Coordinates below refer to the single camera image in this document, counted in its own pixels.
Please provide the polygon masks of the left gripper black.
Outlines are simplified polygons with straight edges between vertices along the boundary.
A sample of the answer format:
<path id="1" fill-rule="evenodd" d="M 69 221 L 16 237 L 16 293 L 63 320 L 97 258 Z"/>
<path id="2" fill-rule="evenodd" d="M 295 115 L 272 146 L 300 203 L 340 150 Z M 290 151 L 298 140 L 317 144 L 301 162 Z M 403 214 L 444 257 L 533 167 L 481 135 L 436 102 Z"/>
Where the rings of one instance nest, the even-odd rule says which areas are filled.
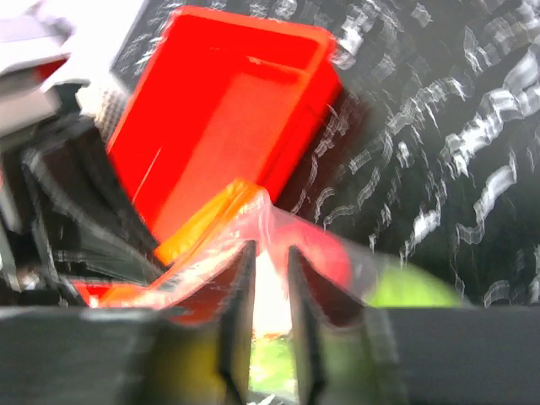
<path id="1" fill-rule="evenodd" d="M 122 189 L 92 119 L 53 117 L 1 139 L 1 207 L 29 231 L 48 284 L 151 284 L 156 239 Z"/>

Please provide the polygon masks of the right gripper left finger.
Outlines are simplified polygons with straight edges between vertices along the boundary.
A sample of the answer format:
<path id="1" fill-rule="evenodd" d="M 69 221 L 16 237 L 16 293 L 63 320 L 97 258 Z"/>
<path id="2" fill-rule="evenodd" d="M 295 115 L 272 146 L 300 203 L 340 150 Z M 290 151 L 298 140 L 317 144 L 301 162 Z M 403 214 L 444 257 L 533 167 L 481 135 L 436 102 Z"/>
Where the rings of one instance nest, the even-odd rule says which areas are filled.
<path id="1" fill-rule="evenodd" d="M 160 337 L 161 404 L 244 404 L 249 386 L 257 243 L 181 302 Z"/>

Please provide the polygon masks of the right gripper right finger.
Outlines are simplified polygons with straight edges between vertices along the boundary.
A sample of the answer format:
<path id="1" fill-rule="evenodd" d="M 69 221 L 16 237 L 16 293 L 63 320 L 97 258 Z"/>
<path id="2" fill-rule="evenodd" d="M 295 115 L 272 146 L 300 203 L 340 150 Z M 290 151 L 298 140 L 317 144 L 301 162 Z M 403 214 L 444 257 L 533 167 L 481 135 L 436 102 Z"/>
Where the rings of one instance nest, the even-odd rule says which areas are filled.
<path id="1" fill-rule="evenodd" d="M 403 404 L 390 319 L 289 250 L 289 298 L 302 404 Z"/>

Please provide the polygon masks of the clear zip top bag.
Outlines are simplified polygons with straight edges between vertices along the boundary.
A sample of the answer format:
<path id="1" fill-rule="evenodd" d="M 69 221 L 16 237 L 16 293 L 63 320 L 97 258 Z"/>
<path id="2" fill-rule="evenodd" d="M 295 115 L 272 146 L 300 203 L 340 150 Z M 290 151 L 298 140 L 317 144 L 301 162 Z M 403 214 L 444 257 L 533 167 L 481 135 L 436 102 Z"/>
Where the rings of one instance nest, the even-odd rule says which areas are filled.
<path id="1" fill-rule="evenodd" d="M 236 180 L 209 200 L 187 221 L 173 214 L 154 227 L 159 244 L 154 255 L 168 269 L 147 287 L 128 282 L 78 281 L 75 289 L 92 307 L 143 306 L 162 309 L 178 303 L 207 282 L 248 240 L 257 243 L 253 344 L 250 385 L 253 402 L 295 400 L 297 382 L 289 341 L 292 330 L 289 295 L 285 296 L 268 253 L 270 234 L 296 219 L 273 206 L 267 192 Z M 348 253 L 351 279 L 345 289 L 362 301 L 386 262 L 399 261 L 363 251 L 338 238 Z"/>

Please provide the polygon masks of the red fake apple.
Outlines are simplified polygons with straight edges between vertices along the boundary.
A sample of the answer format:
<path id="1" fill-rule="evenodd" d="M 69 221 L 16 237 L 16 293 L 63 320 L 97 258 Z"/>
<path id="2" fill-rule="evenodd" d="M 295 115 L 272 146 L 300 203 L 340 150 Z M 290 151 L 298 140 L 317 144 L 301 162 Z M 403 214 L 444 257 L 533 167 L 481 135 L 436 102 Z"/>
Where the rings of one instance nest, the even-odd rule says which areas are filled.
<path id="1" fill-rule="evenodd" d="M 341 287 L 348 286 L 351 279 L 351 265 L 343 243 L 323 229 L 296 219 L 275 227 L 270 234 L 267 247 L 281 278 L 285 296 L 289 295 L 287 272 L 291 246 L 296 246 L 320 274 Z"/>

